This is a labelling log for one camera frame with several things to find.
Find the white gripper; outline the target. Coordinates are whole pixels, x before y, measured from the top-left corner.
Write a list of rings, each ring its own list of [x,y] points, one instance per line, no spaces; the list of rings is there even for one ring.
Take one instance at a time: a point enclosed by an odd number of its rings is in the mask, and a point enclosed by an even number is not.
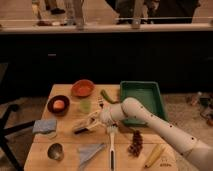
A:
[[[74,134],[80,134],[86,131],[90,131],[92,128],[101,125],[101,122],[98,121],[100,119],[100,121],[105,124],[105,125],[112,125],[113,124],[113,120],[111,117],[111,110],[109,107],[103,108],[100,111],[95,111],[90,113],[88,116],[86,116],[85,118],[80,120],[81,124],[90,124],[88,126],[84,126],[84,127],[80,127],[76,130],[74,130]]]

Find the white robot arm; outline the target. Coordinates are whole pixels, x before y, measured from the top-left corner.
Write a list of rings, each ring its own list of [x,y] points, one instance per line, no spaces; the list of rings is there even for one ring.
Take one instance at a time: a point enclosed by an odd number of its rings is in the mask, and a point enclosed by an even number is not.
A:
[[[148,127],[199,171],[213,171],[213,147],[159,118],[133,97],[128,97],[121,103],[102,108],[98,111],[98,119],[95,124],[80,127],[74,133],[79,134],[90,130],[97,124],[104,124],[110,128],[116,122],[126,118],[145,122]]]

